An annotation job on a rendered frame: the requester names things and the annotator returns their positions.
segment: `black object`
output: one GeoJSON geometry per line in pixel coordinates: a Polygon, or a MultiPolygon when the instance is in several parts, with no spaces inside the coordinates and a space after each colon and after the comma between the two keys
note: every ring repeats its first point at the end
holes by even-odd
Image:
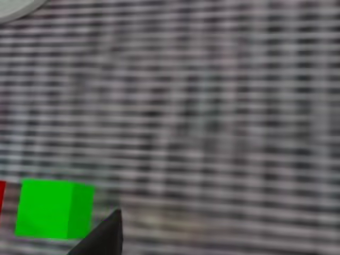
{"type": "Polygon", "coordinates": [[[122,255],[122,211],[115,210],[67,255],[122,255]]]}

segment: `blurry background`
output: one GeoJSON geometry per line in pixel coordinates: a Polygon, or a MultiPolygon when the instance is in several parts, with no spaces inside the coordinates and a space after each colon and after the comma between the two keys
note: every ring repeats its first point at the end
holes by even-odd
{"type": "Polygon", "coordinates": [[[50,0],[0,26],[0,178],[95,185],[124,255],[338,255],[339,32],[335,0],[50,0]]]}

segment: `green cube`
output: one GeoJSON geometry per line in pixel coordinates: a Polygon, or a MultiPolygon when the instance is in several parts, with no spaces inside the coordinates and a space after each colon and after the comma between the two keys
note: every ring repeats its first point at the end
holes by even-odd
{"type": "Polygon", "coordinates": [[[95,189],[68,181],[25,179],[16,236],[78,239],[91,229],[95,189]]]}

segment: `white round object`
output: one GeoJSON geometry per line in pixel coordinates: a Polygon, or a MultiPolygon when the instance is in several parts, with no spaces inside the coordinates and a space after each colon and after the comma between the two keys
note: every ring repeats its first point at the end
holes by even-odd
{"type": "Polygon", "coordinates": [[[16,20],[35,11],[47,0],[0,0],[0,23],[16,20]]]}

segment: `cube front face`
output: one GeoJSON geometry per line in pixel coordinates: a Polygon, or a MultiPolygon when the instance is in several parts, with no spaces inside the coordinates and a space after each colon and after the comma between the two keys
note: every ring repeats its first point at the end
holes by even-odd
{"type": "Polygon", "coordinates": [[[86,236],[90,230],[91,217],[73,215],[91,215],[93,193],[93,187],[72,182],[25,179],[22,183],[15,234],[50,239],[86,236]],[[79,204],[78,200],[87,201],[85,204],[88,206],[79,204]]]}

